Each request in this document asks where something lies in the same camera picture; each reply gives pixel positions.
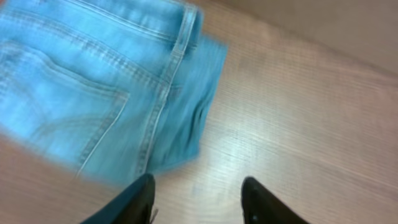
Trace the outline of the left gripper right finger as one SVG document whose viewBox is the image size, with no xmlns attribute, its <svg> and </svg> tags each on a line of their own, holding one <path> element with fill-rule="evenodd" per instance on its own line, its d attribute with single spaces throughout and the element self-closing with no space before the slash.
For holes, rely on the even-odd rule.
<svg viewBox="0 0 398 224">
<path fill-rule="evenodd" d="M 254 177 L 246 177 L 241 187 L 245 224 L 308 224 Z"/>
</svg>

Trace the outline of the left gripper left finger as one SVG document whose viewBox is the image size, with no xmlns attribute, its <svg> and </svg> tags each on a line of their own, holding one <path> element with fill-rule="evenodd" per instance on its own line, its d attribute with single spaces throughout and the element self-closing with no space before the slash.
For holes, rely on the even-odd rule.
<svg viewBox="0 0 398 224">
<path fill-rule="evenodd" d="M 155 179 L 144 174 L 81 224 L 151 224 Z"/>
</svg>

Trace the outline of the light blue denim jeans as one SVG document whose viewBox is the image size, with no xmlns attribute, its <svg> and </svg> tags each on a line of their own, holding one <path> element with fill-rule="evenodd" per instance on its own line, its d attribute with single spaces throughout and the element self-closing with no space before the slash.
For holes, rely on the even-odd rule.
<svg viewBox="0 0 398 224">
<path fill-rule="evenodd" d="M 130 184 L 194 159 L 227 46 L 179 1 L 1 4 L 1 133 Z"/>
</svg>

